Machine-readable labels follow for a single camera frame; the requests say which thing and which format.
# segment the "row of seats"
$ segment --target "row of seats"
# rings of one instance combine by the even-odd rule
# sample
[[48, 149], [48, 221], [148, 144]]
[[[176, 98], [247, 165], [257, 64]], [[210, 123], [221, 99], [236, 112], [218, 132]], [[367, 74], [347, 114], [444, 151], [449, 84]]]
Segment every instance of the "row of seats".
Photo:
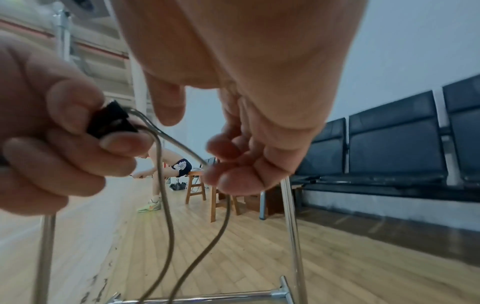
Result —
[[[480, 184], [480, 75], [443, 88], [462, 179]], [[432, 91], [328, 122], [293, 180], [445, 185], [448, 176]]]

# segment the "wooden floor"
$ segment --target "wooden floor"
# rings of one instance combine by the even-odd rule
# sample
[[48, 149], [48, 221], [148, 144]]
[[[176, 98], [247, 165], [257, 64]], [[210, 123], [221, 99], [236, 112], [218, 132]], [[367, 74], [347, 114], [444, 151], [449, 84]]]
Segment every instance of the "wooden floor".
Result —
[[[50, 304], [104, 303], [113, 293], [138, 298], [155, 280], [167, 249], [163, 211], [138, 214], [151, 180], [112, 179], [91, 199], [74, 199], [58, 216]], [[225, 211], [210, 224], [209, 204], [169, 192], [175, 254], [155, 297], [216, 235]], [[0, 303], [29, 303], [38, 218], [0, 213]], [[480, 268], [300, 220], [301, 248], [312, 303], [480, 303]], [[279, 286], [291, 256], [283, 217], [232, 216], [213, 252], [181, 295], [252, 291]]]

